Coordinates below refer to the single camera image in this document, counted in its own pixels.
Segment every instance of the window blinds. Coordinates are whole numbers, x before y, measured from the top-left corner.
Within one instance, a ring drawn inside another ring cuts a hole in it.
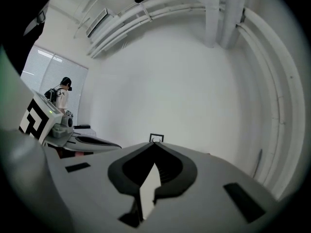
[[[25,84],[41,94],[59,85],[64,77],[71,79],[68,110],[73,113],[73,125],[77,125],[80,95],[88,69],[59,55],[33,46],[21,75]]]

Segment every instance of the white t-shirt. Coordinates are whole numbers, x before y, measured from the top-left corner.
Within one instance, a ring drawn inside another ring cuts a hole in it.
[[[59,89],[59,88],[56,89],[56,91],[57,91],[56,108],[57,109],[64,109],[66,111],[68,108],[69,94],[68,94],[68,91],[66,91],[65,89],[63,89],[63,88]]]

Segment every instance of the backpack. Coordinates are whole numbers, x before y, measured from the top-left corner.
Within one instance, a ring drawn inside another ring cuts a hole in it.
[[[55,90],[54,88],[53,89],[50,89],[48,90],[46,93],[44,93],[44,96],[47,98],[48,101],[50,101],[52,104],[55,104],[56,103],[56,100],[57,100],[57,92],[59,90],[61,90],[62,88],[58,88],[57,90]]]

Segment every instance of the small sign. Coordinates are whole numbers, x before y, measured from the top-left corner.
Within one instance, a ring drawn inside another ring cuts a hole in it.
[[[149,142],[163,142],[164,135],[163,134],[150,134]]]

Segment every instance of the white wall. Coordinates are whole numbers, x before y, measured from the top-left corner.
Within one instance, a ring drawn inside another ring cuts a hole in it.
[[[78,124],[89,124],[90,105],[96,73],[101,66],[101,59],[86,56],[89,40],[85,37],[85,28],[81,28],[74,39],[78,25],[62,13],[49,8],[42,35],[36,45],[59,54],[73,62],[88,68],[88,75],[81,93]]]
[[[282,0],[250,0],[249,5],[252,10],[254,10],[258,15],[260,15],[278,34],[283,43],[286,45],[290,54],[292,55],[294,62],[297,66],[300,79],[304,89],[305,103],[306,103],[306,138],[304,141],[303,150],[300,156],[299,163],[296,167],[296,171],[290,182],[287,190],[284,192],[282,197],[287,194],[295,191],[297,189],[297,185],[302,181],[303,174],[308,167],[309,159],[310,159],[310,80],[311,80],[311,59],[310,59],[310,48],[308,46],[307,38],[303,35],[301,28],[297,21],[295,20],[293,14],[289,10],[289,8],[283,3]],[[276,182],[279,179],[279,175],[281,172],[287,171],[289,166],[285,165],[285,160],[288,157],[287,151],[289,147],[289,140],[291,135],[291,125],[292,125],[292,115],[291,115],[291,98],[289,93],[288,85],[286,84],[286,77],[283,71],[283,67],[280,64],[277,56],[274,54],[270,44],[264,39],[263,35],[246,20],[246,23],[252,28],[255,34],[260,38],[262,44],[269,52],[269,55],[276,67],[276,71],[279,75],[283,94],[284,94],[284,105],[285,105],[285,113],[286,113],[286,132],[285,132],[285,142],[282,149],[282,156],[278,163],[278,167],[274,177],[271,182],[268,184],[268,188],[272,189]],[[249,46],[245,44],[243,46],[244,51],[246,52],[247,59],[250,65],[253,68],[258,68],[257,61],[249,49]]]
[[[209,152],[243,169],[248,155],[238,152],[246,154],[251,145],[258,149],[249,136],[251,122],[260,121],[258,108],[250,105],[258,103],[250,94],[258,93],[246,88],[256,82],[252,73],[243,73],[249,67],[240,51],[204,46],[204,21],[202,16],[156,20],[103,61],[91,110],[98,137],[127,147],[148,141],[150,133],[164,134],[165,142]],[[241,82],[241,75],[250,82]],[[254,120],[245,120],[245,114]]]

